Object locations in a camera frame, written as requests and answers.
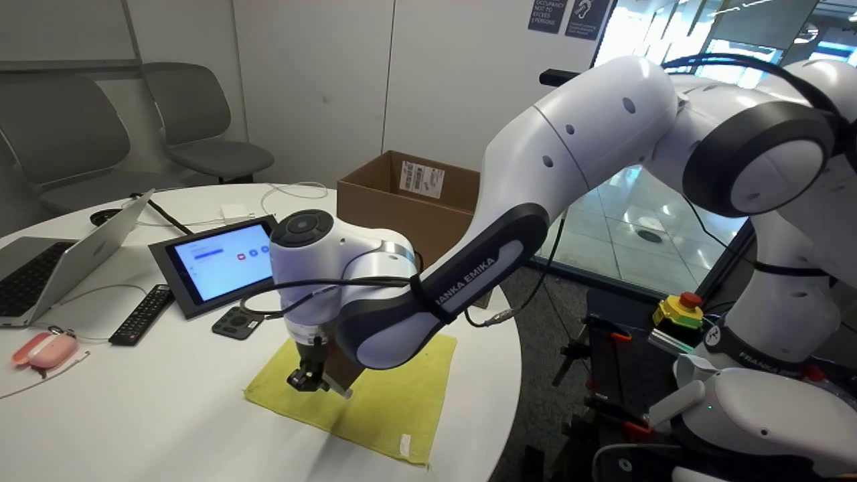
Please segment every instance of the pink object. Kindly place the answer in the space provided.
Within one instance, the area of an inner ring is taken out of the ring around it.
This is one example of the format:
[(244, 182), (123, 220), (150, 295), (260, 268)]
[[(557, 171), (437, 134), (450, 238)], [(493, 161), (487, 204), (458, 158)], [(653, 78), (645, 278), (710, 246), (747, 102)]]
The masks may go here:
[(46, 372), (46, 370), (64, 364), (75, 351), (78, 351), (78, 340), (72, 335), (46, 329), (46, 332), (37, 332), (35, 337), (29, 337), (11, 356), (11, 362), (16, 367), (32, 367), (32, 370)]

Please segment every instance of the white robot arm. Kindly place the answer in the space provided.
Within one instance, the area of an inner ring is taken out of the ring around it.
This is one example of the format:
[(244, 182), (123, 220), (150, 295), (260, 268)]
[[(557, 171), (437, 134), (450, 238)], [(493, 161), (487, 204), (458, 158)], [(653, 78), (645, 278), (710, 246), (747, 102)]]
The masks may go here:
[[(661, 67), (629, 56), (573, 78), (517, 115), (487, 145), (474, 220), (463, 238), (426, 270), (412, 262), (407, 238), (391, 230), (354, 228), (324, 212), (287, 217), (273, 236), (279, 284), (407, 278), (380, 289), (281, 289), (284, 305), (313, 297), (287, 313), (289, 332), (305, 351), (319, 345), (343, 351), (340, 362), (354, 367), (399, 367), (525, 262), (568, 204), (624, 166), (643, 163), (691, 204), (726, 217), (750, 217), (758, 228), (758, 273), (726, 319), (723, 340), (728, 343), (702, 345), (699, 356), (720, 372), (801, 367), (838, 329), (828, 273), (857, 287), (857, 262), (849, 254), (857, 246), (854, 169), (838, 171), (846, 150), (844, 129), (857, 118), (857, 102), (849, 104), (857, 99), (852, 91), (857, 72), (846, 64), (806, 62), (787, 70), (787, 78), (803, 91), (779, 83), (747, 91), (691, 75), (670, 78)], [(809, 104), (806, 86), (836, 115)], [(761, 445), (750, 445), (745, 431), (753, 428), (728, 426), (736, 420), (731, 412), (694, 426), (694, 407), (712, 402), (694, 394), (661, 407), (659, 420), (686, 418), (702, 439), (739, 453), (745, 447), (753, 455), (811, 453), (811, 461), (836, 461), (836, 469), (857, 461), (849, 450), (830, 455), (820, 436), (793, 436), (795, 445), (782, 436), (771, 445), (763, 436)], [(844, 439), (854, 442), (857, 423), (846, 420), (838, 418), (838, 426), (846, 426)]]

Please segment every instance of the tablet screen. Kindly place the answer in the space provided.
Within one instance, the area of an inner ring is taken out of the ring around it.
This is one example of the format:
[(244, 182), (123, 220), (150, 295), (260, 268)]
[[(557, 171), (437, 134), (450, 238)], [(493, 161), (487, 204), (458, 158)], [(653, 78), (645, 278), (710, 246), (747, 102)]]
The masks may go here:
[(270, 238), (262, 225), (246, 225), (241, 230), (177, 244), (174, 257), (198, 300), (206, 303), (270, 278), (268, 244)]

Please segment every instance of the paper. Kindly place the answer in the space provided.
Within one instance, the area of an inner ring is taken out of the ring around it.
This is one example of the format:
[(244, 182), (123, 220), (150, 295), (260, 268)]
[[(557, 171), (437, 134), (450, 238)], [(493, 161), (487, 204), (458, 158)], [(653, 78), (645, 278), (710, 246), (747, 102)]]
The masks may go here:
[(455, 337), (437, 335), (415, 359), (396, 370), (367, 370), (351, 399), (332, 391), (295, 391), (287, 375), (297, 367), (295, 343), (284, 343), (244, 396), (284, 418), (316, 426), (340, 439), (396, 461), (429, 466), (447, 394)]

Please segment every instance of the tablet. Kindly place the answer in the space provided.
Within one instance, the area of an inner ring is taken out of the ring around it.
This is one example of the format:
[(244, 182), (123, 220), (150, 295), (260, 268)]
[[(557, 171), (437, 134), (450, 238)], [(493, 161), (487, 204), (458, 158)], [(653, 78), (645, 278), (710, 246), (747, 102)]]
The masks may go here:
[(257, 217), (150, 246), (185, 319), (273, 287), (273, 228)]

